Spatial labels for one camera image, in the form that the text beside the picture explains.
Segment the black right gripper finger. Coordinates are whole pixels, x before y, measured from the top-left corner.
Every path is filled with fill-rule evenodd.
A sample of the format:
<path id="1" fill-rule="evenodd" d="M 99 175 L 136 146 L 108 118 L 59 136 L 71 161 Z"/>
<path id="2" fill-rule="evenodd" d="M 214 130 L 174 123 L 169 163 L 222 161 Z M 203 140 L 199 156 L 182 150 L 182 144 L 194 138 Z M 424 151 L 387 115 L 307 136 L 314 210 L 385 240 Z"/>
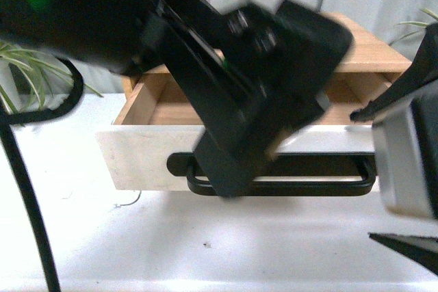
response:
<path id="1" fill-rule="evenodd" d="M 368 238 L 383 252 L 374 257 L 377 271 L 417 291 L 437 290 L 436 236 L 372 232 Z"/>

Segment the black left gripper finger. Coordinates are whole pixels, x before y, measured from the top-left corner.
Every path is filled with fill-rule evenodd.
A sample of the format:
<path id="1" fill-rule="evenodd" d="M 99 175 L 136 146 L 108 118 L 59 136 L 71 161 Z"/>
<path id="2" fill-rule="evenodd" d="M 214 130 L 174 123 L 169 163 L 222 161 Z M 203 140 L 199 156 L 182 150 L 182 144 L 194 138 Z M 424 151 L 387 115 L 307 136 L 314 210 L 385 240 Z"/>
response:
<path id="1" fill-rule="evenodd" d="M 396 101 L 437 80 L 437 24 L 426 27 L 424 38 L 408 69 L 379 97 L 350 114 L 353 122 L 371 121 Z"/>

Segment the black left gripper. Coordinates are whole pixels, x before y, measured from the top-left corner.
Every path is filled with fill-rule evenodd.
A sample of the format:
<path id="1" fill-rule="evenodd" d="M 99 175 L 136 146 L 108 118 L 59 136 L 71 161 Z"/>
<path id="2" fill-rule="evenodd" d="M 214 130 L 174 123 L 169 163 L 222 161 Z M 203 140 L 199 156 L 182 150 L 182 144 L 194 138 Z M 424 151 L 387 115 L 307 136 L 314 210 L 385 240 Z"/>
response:
<path id="1" fill-rule="evenodd" d="M 194 149 L 218 196 L 240 197 L 281 140 L 326 111 L 323 91 L 353 37 L 291 1 L 227 14 L 205 0 L 150 0 L 143 42 L 165 63 L 205 130 Z"/>

